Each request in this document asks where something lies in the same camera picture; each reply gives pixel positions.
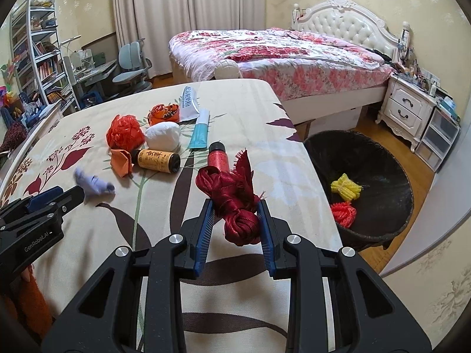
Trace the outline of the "white plastic drawer unit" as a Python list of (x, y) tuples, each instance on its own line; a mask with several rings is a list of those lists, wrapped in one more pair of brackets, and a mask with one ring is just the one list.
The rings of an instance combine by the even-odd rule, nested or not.
[(461, 128), (447, 111), (434, 109), (415, 154), (436, 173), (453, 148)]

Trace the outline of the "white tufted headboard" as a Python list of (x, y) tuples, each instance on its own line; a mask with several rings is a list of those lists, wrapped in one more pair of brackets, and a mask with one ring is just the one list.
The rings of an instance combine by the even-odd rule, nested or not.
[(383, 19), (357, 2), (326, 0), (306, 9), (295, 3), (291, 16), (294, 30), (336, 37), (399, 61), (399, 39)]

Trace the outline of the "red bottle black cap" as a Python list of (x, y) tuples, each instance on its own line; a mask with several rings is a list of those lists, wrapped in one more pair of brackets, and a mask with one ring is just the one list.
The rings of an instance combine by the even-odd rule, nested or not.
[(229, 172), (229, 161), (225, 146), (221, 142), (213, 142), (208, 150), (208, 166), (217, 168), (222, 172)]

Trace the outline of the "red crumpled plastic bag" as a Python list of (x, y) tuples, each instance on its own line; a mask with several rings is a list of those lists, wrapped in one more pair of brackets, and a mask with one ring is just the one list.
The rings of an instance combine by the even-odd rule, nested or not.
[(145, 142), (137, 118), (132, 115), (116, 115), (106, 132), (106, 141), (111, 149), (133, 151)]

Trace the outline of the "white round footboard post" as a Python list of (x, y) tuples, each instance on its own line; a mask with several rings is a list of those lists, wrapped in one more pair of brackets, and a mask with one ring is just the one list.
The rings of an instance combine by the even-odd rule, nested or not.
[(242, 74), (239, 65), (230, 59), (223, 59), (217, 62), (214, 69), (216, 80), (240, 79)]

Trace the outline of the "white bookshelf with books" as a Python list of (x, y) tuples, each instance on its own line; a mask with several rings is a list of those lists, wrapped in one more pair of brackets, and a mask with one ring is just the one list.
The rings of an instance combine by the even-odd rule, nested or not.
[(10, 50), (19, 92), (42, 105), (79, 105), (65, 68), (55, 0), (25, 0), (10, 14)]

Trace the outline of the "white paper ball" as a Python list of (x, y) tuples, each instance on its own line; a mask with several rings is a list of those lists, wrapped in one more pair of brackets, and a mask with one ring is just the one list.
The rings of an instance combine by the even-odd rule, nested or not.
[(174, 122), (160, 122), (145, 131), (148, 148), (156, 151), (174, 151), (180, 145), (180, 126)]

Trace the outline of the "white blue toothpaste tube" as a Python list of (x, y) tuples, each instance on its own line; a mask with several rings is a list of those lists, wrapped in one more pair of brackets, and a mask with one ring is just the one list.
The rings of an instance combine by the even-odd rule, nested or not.
[(180, 122), (187, 122), (196, 119), (200, 115), (200, 108), (195, 89), (191, 86), (185, 86), (180, 97)]

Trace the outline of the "brown bottle yellow label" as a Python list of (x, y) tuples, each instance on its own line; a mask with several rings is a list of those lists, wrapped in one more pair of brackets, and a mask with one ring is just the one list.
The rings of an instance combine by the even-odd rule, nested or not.
[(132, 151), (131, 158), (133, 164), (147, 170), (176, 174), (180, 169), (180, 155), (174, 152), (140, 149)]

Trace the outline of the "black lined trash bin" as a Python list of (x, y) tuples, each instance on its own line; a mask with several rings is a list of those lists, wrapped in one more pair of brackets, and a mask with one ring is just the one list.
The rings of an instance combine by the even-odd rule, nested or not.
[(327, 201), (342, 201), (331, 183), (346, 174), (361, 187), (353, 224), (337, 225), (343, 245), (356, 251), (381, 246), (408, 225), (414, 211), (409, 178), (398, 160), (381, 144), (356, 131), (322, 131), (304, 141)]

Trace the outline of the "orange black snack wrapper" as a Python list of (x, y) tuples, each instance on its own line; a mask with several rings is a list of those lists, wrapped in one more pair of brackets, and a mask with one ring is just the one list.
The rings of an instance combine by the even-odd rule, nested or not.
[(180, 107), (178, 104), (158, 104), (148, 112), (148, 124), (153, 126), (162, 122), (180, 122)]

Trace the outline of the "grey study desk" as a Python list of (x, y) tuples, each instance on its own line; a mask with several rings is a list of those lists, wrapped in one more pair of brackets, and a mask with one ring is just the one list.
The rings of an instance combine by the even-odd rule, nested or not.
[(87, 93), (97, 92), (101, 99), (105, 100), (102, 83), (116, 70), (117, 60), (107, 61), (105, 56), (93, 54), (91, 49), (70, 52), (69, 45), (80, 38), (81, 35), (77, 35), (60, 43), (61, 50), (65, 51), (65, 72), (75, 97), (81, 102)]

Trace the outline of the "yellow foam net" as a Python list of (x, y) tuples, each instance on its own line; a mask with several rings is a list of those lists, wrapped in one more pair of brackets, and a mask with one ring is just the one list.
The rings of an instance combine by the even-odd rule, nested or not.
[(345, 202), (359, 199), (361, 190), (362, 187), (349, 179), (347, 174), (342, 174), (337, 180), (331, 182), (331, 192), (338, 194)]

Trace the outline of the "teal white cream tube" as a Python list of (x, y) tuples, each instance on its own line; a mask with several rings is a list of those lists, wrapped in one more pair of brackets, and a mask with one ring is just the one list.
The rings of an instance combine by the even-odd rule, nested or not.
[(210, 112), (207, 109), (201, 109), (200, 115), (196, 119), (193, 128), (192, 138), (188, 147), (191, 150), (206, 149), (208, 146), (208, 125)]

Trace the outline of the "dark red satin ribbon bundle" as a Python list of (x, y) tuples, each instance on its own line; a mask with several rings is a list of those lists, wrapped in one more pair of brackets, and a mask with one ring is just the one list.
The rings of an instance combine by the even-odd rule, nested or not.
[(215, 214), (223, 218), (224, 237), (237, 246), (260, 242), (256, 216), (260, 198), (253, 188), (253, 171), (247, 151), (239, 152), (229, 172), (212, 166), (199, 169), (195, 185), (213, 201)]

